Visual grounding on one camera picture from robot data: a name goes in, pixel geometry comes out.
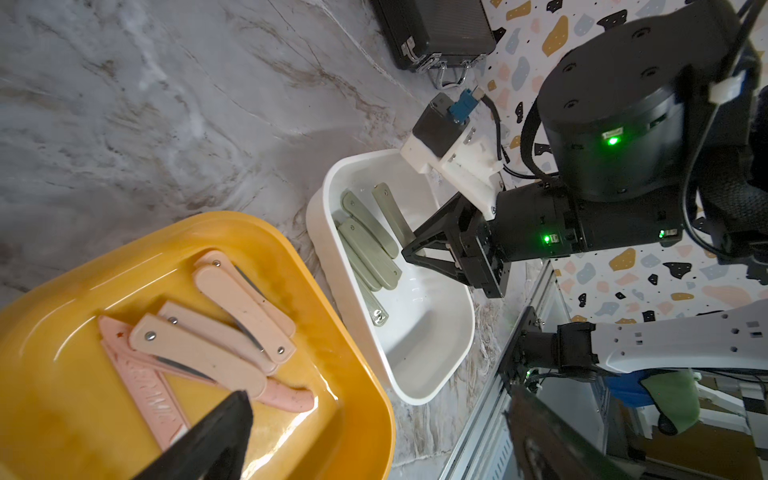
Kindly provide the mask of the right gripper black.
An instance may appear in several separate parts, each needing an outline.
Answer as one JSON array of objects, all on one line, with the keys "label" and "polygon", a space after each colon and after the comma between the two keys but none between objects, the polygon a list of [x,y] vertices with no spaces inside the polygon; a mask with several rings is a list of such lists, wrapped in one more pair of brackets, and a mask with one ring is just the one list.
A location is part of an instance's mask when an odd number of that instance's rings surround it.
[{"label": "right gripper black", "polygon": [[[501,192],[492,220],[457,193],[414,235],[402,250],[407,263],[471,286],[488,298],[504,297],[513,263],[566,257],[582,247],[576,200],[563,187],[541,184]],[[461,252],[462,269],[455,261],[422,251],[448,247]]]}]

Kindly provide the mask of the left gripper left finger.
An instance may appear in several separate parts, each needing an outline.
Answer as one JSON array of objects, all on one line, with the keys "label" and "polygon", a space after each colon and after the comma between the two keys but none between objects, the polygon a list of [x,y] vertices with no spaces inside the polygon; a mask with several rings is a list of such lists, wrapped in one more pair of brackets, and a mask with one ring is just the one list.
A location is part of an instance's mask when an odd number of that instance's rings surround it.
[{"label": "left gripper left finger", "polygon": [[136,477],[239,479],[252,426],[248,395],[235,391]]}]

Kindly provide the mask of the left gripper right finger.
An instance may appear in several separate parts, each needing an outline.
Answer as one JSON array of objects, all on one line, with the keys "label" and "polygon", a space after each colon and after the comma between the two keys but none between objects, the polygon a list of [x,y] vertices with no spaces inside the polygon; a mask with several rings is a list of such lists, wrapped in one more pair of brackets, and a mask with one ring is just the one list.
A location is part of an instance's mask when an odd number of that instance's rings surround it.
[{"label": "left gripper right finger", "polygon": [[507,388],[506,411],[518,471],[525,479],[628,479],[547,405],[520,385]]}]

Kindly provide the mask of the green folding knife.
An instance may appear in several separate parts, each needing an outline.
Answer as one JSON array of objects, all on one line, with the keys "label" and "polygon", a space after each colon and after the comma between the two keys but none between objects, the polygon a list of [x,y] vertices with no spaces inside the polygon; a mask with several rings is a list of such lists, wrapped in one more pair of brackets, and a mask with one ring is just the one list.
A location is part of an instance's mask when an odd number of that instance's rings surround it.
[{"label": "green folding knife", "polygon": [[374,295],[375,292],[382,289],[382,285],[365,266],[351,245],[343,237],[340,240],[361,290],[371,322],[375,327],[381,327],[389,319],[388,312]]},{"label": "green folding knife", "polygon": [[346,191],[342,195],[341,205],[349,215],[356,219],[373,236],[391,259],[395,259],[398,256],[400,250],[394,238],[352,191]]},{"label": "green folding knife", "polygon": [[338,231],[361,259],[376,281],[387,290],[394,290],[402,271],[384,251],[377,240],[355,219],[346,219]]},{"label": "green folding knife", "polygon": [[374,187],[372,194],[396,239],[402,247],[406,247],[415,239],[415,235],[389,186],[384,182],[379,183]]}]

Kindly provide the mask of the white storage box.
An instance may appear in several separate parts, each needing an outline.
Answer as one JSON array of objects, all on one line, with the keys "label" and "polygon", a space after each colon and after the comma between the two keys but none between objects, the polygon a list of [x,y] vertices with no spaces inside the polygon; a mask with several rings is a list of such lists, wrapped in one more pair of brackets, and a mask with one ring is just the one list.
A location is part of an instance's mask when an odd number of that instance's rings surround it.
[{"label": "white storage box", "polygon": [[336,226],[346,215],[341,198],[347,191],[382,221],[372,196],[379,183],[391,188],[413,228],[438,209],[427,177],[397,150],[380,150],[342,159],[330,168],[307,206],[306,225],[341,319],[365,360],[400,400],[423,405],[469,352],[475,310],[466,286],[397,258],[402,271],[397,287],[374,294],[388,318],[381,326],[373,323]]}]

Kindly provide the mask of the pink folding knife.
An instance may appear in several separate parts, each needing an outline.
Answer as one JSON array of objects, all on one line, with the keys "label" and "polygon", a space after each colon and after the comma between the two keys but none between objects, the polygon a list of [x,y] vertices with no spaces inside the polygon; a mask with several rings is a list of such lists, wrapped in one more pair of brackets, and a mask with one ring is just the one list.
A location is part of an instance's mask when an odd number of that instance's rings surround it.
[{"label": "pink folding knife", "polygon": [[198,268],[193,280],[205,296],[229,313],[274,363],[282,365],[297,352],[290,337],[236,280],[213,265]]},{"label": "pink folding knife", "polygon": [[256,366],[152,314],[146,314],[132,329],[129,345],[138,352],[199,372],[230,391],[245,390],[252,399],[258,399],[267,389],[267,376]]}]

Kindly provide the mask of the long pink fruit knife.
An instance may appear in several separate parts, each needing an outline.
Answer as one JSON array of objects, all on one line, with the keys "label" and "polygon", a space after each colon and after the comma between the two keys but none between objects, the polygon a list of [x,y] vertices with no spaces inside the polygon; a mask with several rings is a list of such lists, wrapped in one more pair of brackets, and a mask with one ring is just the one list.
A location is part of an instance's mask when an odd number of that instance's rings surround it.
[{"label": "long pink fruit knife", "polygon": [[[272,375],[278,370],[277,364],[268,359],[266,354],[240,331],[172,301],[165,302],[158,313],[147,314],[165,319],[173,325],[200,336],[261,370],[267,376],[267,389],[258,399],[249,397],[251,400],[291,413],[304,413],[314,408],[313,392],[308,389],[294,389],[273,378]],[[130,325],[106,315],[98,318],[102,339],[109,346],[115,347],[119,353],[126,354],[130,359],[151,366],[162,373],[200,381],[230,391],[199,372],[134,350],[129,345],[129,336],[137,324]]]}]

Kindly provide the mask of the yellow storage box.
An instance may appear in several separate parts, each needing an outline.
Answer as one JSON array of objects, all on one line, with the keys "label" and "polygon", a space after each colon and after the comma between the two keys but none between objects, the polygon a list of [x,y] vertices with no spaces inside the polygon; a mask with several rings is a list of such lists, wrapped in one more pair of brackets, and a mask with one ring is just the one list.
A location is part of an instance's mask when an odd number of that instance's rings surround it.
[{"label": "yellow storage box", "polygon": [[384,479],[392,405],[290,242],[236,212],[196,215],[60,275],[1,313],[1,471],[18,479],[128,479],[160,450],[98,343],[96,321],[129,323],[176,300],[217,320],[195,259],[217,248],[296,322],[280,381],[315,395],[308,413],[255,405],[246,479]]}]

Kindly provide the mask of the pink folding knife angled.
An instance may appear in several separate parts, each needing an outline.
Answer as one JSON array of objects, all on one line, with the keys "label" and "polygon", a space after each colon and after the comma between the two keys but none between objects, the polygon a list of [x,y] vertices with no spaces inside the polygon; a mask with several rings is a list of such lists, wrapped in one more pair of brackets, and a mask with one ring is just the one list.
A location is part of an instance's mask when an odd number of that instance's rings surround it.
[{"label": "pink folding knife angled", "polygon": [[294,321],[271,303],[223,251],[208,250],[193,263],[195,268],[208,265],[218,267],[227,272],[289,338],[295,335],[297,327]]}]

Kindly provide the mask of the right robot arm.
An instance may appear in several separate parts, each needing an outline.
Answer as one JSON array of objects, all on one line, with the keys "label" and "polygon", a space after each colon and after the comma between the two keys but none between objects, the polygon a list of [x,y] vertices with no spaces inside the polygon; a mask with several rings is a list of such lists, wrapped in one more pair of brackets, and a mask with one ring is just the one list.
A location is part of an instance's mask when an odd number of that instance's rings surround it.
[{"label": "right robot arm", "polygon": [[491,181],[469,117],[487,96],[437,95],[402,155],[455,195],[403,244],[406,262],[504,295],[513,262],[691,238],[767,279],[767,116],[749,37],[764,9],[697,1],[615,26],[565,54],[523,123],[525,186]]}]

